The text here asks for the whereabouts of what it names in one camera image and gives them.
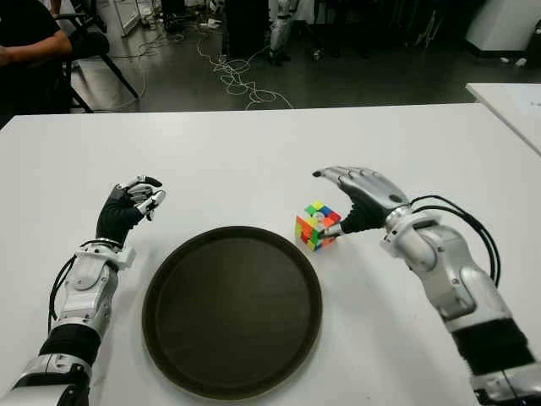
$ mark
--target round tray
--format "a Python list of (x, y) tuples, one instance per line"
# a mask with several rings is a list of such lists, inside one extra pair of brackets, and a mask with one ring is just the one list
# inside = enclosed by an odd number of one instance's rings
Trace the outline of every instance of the round tray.
[(266, 392), (309, 354), (321, 291), (306, 257), (277, 234), (218, 228), (173, 251), (150, 282), (143, 333), (172, 382), (208, 398)]

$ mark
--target white table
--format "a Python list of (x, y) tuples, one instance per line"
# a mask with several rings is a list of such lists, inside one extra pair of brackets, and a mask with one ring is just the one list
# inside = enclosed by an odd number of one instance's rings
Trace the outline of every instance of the white table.
[[(479, 104), (16, 118), (0, 132), (0, 390), (46, 337), (58, 269), (93, 237), (114, 183), (137, 173), (162, 180), (168, 197), (154, 223), (128, 236), (138, 256), (120, 277), (93, 404), (217, 404), (178, 390), (145, 352), (140, 317), (150, 278), (205, 230), (251, 225), (293, 240), (294, 215), (313, 200), (346, 213), (346, 196), (310, 176), (337, 163), (377, 168), (411, 196), (440, 192), (478, 215), (499, 243), (501, 292), (539, 354), (541, 161), (510, 132)], [(487, 267), (476, 237), (448, 223)], [(307, 252), (324, 297), (320, 340), (287, 384), (244, 405), (475, 404), (451, 337), (420, 281), (379, 247), (382, 236)]]
[(541, 85), (469, 83), (466, 88), (541, 156)]

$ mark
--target person's arm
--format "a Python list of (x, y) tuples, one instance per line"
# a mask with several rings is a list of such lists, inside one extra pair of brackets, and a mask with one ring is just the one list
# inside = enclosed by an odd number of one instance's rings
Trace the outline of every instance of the person's arm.
[(51, 14), (53, 17), (57, 17), (60, 14), (61, 6), (62, 0), (51, 0)]
[(61, 58), (72, 52), (71, 42), (63, 31), (43, 41), (23, 47), (0, 47), (0, 67), (11, 63), (42, 61), (48, 58)]

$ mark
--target rubik's cube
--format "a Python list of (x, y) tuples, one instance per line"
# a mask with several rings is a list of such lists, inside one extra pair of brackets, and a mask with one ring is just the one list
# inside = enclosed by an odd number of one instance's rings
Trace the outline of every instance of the rubik's cube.
[(310, 250), (316, 251), (334, 241), (334, 239), (319, 239), (320, 231), (340, 220), (340, 215), (317, 200), (304, 209), (304, 218), (297, 216), (295, 235)]

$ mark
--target tangled cable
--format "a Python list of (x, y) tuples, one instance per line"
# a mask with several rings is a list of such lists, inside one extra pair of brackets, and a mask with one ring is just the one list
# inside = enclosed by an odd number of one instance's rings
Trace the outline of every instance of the tangled cable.
[(137, 63), (137, 67), (139, 68), (139, 71), (141, 73), (141, 79), (143, 82), (143, 88), (141, 92), (139, 93), (139, 98), (134, 99), (132, 101), (128, 101), (123, 104), (119, 104), (117, 106), (109, 107), (107, 109), (96, 109), (95, 112), (119, 112), (120, 109), (129, 107), (132, 104), (136, 103), (137, 101), (141, 100), (143, 96), (146, 93), (146, 74), (145, 70), (143, 69), (143, 66), (141, 65), (141, 58), (142, 57), (154, 57), (158, 54), (158, 49), (162, 48), (166, 45), (171, 44), (178, 44), (180, 42), (183, 42), (186, 39), (185, 36), (182, 34), (176, 34), (175, 36), (167, 36), (165, 34), (158, 35), (154, 40), (143, 42), (137, 46), (137, 54), (135, 55), (111, 55), (110, 58), (113, 59), (129, 59), (130, 61), (133, 59), (135, 60), (135, 63)]
[(213, 67), (213, 72), (224, 73), (220, 76), (220, 81), (226, 85), (226, 92), (228, 95), (241, 96), (248, 94), (250, 103), (246, 105), (244, 110), (249, 110), (254, 104), (275, 102), (278, 98), (281, 98), (289, 108), (294, 109), (289, 100), (281, 93), (278, 93), (277, 91), (269, 91), (267, 89), (258, 89), (257, 85), (255, 84), (255, 80), (249, 82), (243, 81), (242, 75), (246, 74), (250, 70), (250, 63), (252, 62), (252, 59), (266, 51), (269, 48), (268, 46), (257, 51), (247, 60), (233, 59), (228, 62), (214, 62), (210, 55), (206, 55), (201, 51), (201, 43), (206, 38), (208, 38), (208, 36), (204, 36), (197, 42), (197, 53), (202, 58), (209, 60), (210, 65)]

